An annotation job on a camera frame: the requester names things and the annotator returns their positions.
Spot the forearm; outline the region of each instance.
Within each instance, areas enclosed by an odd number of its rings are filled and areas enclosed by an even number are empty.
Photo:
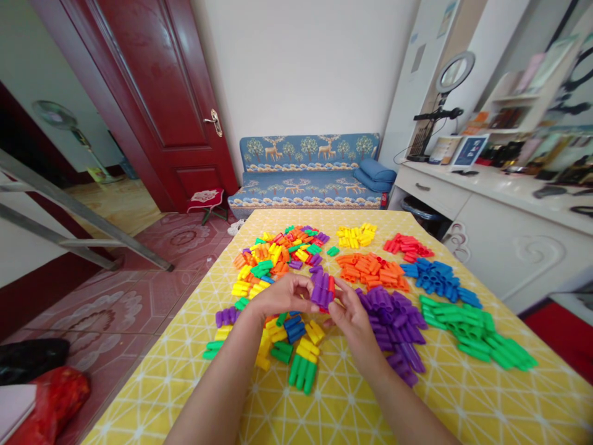
[[[183,407],[166,444],[235,442],[263,327],[264,316],[247,306]]]
[[[459,444],[430,408],[393,372],[387,361],[381,359],[375,370],[364,377],[397,442],[403,445]]]

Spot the sofa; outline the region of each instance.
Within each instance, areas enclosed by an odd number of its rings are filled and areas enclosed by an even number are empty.
[[[230,209],[239,219],[263,207],[379,209],[383,193],[353,176],[378,147],[377,133],[242,138],[243,186]]]

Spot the table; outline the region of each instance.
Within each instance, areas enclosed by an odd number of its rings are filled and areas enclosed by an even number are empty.
[[[480,165],[472,170],[479,174],[407,162],[395,185],[453,221],[445,246],[513,313],[549,292],[574,290],[567,282],[591,266],[593,218],[569,209],[591,205],[591,196],[537,199],[532,193],[545,182],[533,176],[508,176]]]
[[[435,251],[431,259],[454,267],[461,283],[481,298],[498,331],[511,336],[539,362],[523,373],[503,371],[460,353],[452,335],[425,331],[427,344],[417,349],[427,373],[419,375],[416,394],[464,443],[585,442],[591,432],[593,388],[551,351],[492,295],[449,251],[404,212],[379,210],[256,210],[221,254],[117,398],[86,437],[85,444],[161,443],[200,376],[201,358],[214,337],[214,313],[234,303],[230,290],[237,271],[236,254],[264,231],[278,233],[292,224],[310,224],[332,236],[339,226],[378,226],[375,241],[362,253],[382,250],[397,232],[413,235]],[[324,255],[324,267],[338,274]],[[408,297],[418,305],[422,290]],[[321,343],[314,392],[305,396],[287,384],[288,368],[272,359],[267,373],[254,368],[237,443],[392,443],[369,386],[356,371],[347,343],[332,328]]]

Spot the metal ladder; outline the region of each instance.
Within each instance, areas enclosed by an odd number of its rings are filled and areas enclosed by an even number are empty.
[[[84,204],[78,202],[60,190],[29,167],[18,162],[4,150],[0,150],[0,171],[10,175],[18,182],[0,184],[0,192],[37,192],[50,199],[63,209],[73,213],[109,235],[111,239],[71,239],[48,229],[46,226],[20,214],[0,203],[0,218],[25,229],[32,234],[44,238],[88,261],[108,270],[116,270],[118,265],[93,252],[89,247],[128,247],[134,252],[154,263],[159,268],[172,271],[174,265],[163,260],[145,245],[115,227],[106,219],[97,215]]]

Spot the yellow tablecloth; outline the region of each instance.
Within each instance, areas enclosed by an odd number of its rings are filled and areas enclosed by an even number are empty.
[[[409,213],[378,210],[256,210],[136,369],[87,436],[86,444],[161,443],[208,366],[201,354],[214,337],[216,311],[235,299],[230,291],[237,271],[232,260],[264,231],[310,224],[332,236],[339,226],[376,224],[375,241],[362,253],[382,250],[397,232],[413,235],[435,251],[431,260],[453,266],[464,287],[475,291],[491,312],[498,331],[511,336],[539,362],[529,373],[504,371],[460,353],[452,335],[431,328],[417,350],[427,373],[419,375],[417,395],[464,443],[583,443],[590,438],[593,388],[552,352],[492,295],[448,250],[424,232]],[[338,274],[324,255],[326,270]],[[411,286],[414,304],[423,290]],[[288,367],[272,359],[267,373],[254,369],[237,443],[392,443],[393,436],[333,328],[321,344],[314,393],[288,386]]]

